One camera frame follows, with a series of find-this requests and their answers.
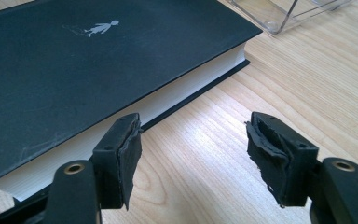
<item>figure illustration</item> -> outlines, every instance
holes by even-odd
[[[110,23],[96,23],[96,26],[94,28],[91,28],[89,30],[84,30],[84,32],[86,33],[86,35],[88,37],[91,37],[91,35],[100,33],[104,34],[107,30],[109,30],[109,28],[113,25],[118,25],[118,21],[112,21]]]

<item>wooden desk surface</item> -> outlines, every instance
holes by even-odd
[[[319,160],[358,163],[358,1],[245,52],[249,66],[143,134],[130,211],[103,211],[104,223],[310,222],[310,203],[281,209],[267,191],[244,122],[271,114],[319,146]],[[0,204],[10,206],[2,193]]]

